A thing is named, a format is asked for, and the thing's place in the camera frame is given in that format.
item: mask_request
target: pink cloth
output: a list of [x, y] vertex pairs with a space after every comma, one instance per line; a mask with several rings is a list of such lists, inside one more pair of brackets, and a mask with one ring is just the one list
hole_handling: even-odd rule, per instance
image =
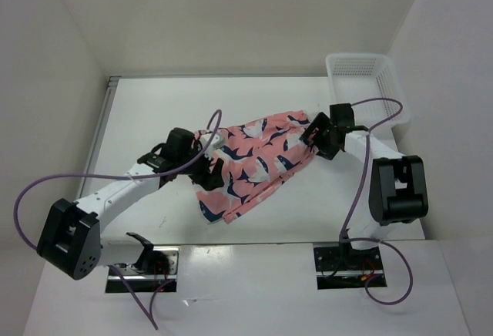
[[194, 184], [204, 217], [231, 223], [307, 165], [316, 150], [299, 138], [309, 124], [304, 112], [290, 111], [220, 129], [226, 143], [215, 151], [213, 164], [224, 160], [224, 186], [205, 191]]

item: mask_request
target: white table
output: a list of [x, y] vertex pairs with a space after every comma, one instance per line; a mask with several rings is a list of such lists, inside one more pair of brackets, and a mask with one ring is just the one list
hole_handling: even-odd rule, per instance
[[[107, 103], [88, 170], [122, 174], [138, 157], [165, 142], [174, 127], [203, 129], [215, 109], [221, 126], [288, 110], [328, 112], [333, 103], [325, 77], [223, 77], [120, 79]], [[396, 148], [390, 129], [376, 134]], [[137, 232], [155, 244], [258, 244], [337, 241], [362, 171], [346, 153], [316, 158], [273, 196], [231, 224], [209, 224], [188, 177], [180, 176], [114, 220], [104, 238]], [[107, 181], [89, 180], [82, 195]], [[355, 215], [369, 214], [367, 190]], [[423, 239], [421, 224], [401, 225], [391, 240]]]
[[[329, 103], [325, 78], [124, 79], [109, 97], [89, 170], [123, 173], [174, 126], [203, 128], [218, 107], [223, 124], [233, 125], [289, 109], [327, 110]], [[395, 146], [389, 129], [378, 136]], [[414, 272], [414, 291], [404, 303], [377, 305], [363, 289], [317, 290], [309, 243], [337, 240], [361, 169], [343, 153], [332, 162], [316, 160], [230, 225], [207, 224], [188, 179], [179, 178], [104, 233], [123, 238], [133, 230], [156, 244], [182, 245], [176, 293], [156, 299], [160, 331], [128, 294], [103, 293], [107, 269], [74, 281], [46, 264], [24, 335], [468, 335], [440, 247], [421, 240], [418, 222], [391, 235], [402, 239], [395, 244]], [[82, 189], [89, 193], [103, 184], [87, 181]], [[367, 204], [360, 209], [368, 213]], [[252, 244], [289, 241], [308, 244]], [[249, 245], [187, 246], [240, 242]], [[407, 287], [405, 267], [387, 247], [381, 257], [388, 287], [371, 290], [396, 299]], [[148, 304], [150, 294], [139, 297]]]
[[[364, 289], [317, 290], [311, 244], [184, 246], [176, 293], [158, 294], [155, 332], [128, 294], [104, 294], [108, 270], [74, 281], [46, 264], [24, 336], [468, 336], [468, 328], [438, 242], [398, 241], [414, 272], [409, 298], [375, 304]], [[388, 287], [400, 297], [407, 273], [381, 247]], [[138, 294], [145, 305], [151, 294]]]

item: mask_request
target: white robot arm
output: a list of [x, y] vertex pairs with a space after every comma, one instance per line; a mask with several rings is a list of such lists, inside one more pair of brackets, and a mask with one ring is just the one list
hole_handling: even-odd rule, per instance
[[[325, 159], [332, 160], [342, 150], [362, 163], [366, 162], [367, 141], [370, 142], [370, 181], [365, 184], [369, 184], [371, 214], [354, 215], [347, 226], [347, 238], [382, 240], [398, 224], [411, 223], [427, 214], [428, 195], [421, 158], [394, 151], [369, 134], [366, 127], [355, 126], [351, 104], [330, 106], [330, 118], [319, 113], [301, 139], [314, 144], [318, 155]], [[365, 250], [376, 243], [355, 241], [350, 245], [355, 250]]]
[[[138, 234], [128, 232], [132, 239], [115, 243], [102, 240], [101, 233], [134, 203], [175, 179], [177, 174], [156, 174], [174, 170], [198, 156], [209, 138], [210, 134], [206, 134], [195, 140], [193, 133], [175, 128], [166, 143], [140, 157], [121, 180], [74, 202], [55, 202], [36, 248], [38, 254], [75, 280], [84, 278], [98, 265], [135, 264], [137, 270], [146, 271], [155, 262], [165, 260], [153, 250], [152, 243]], [[211, 159], [223, 143], [223, 137], [215, 135], [203, 156], [179, 174], [189, 176], [205, 190], [221, 187], [223, 161], [217, 160], [212, 166]]]

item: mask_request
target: white plastic basket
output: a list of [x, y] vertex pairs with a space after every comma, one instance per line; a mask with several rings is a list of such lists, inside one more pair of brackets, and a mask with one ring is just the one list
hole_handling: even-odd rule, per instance
[[[404, 101], [401, 85], [392, 61], [385, 55], [370, 53], [337, 53], [327, 56], [329, 86], [336, 102], [355, 103], [372, 97], [390, 97], [402, 102], [401, 114], [387, 124], [408, 123], [411, 114]], [[394, 114], [399, 109], [396, 103], [375, 101], [355, 106], [354, 118], [357, 125], [371, 126]]]

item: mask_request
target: cloth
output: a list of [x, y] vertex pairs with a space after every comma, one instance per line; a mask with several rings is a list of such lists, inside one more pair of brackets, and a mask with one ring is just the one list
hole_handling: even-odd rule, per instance
[[194, 184], [204, 217], [231, 223], [303, 169], [316, 152], [299, 140], [309, 125], [306, 113], [290, 111], [220, 129], [226, 142], [214, 152], [212, 165], [218, 157], [224, 160], [224, 186], [205, 191]]

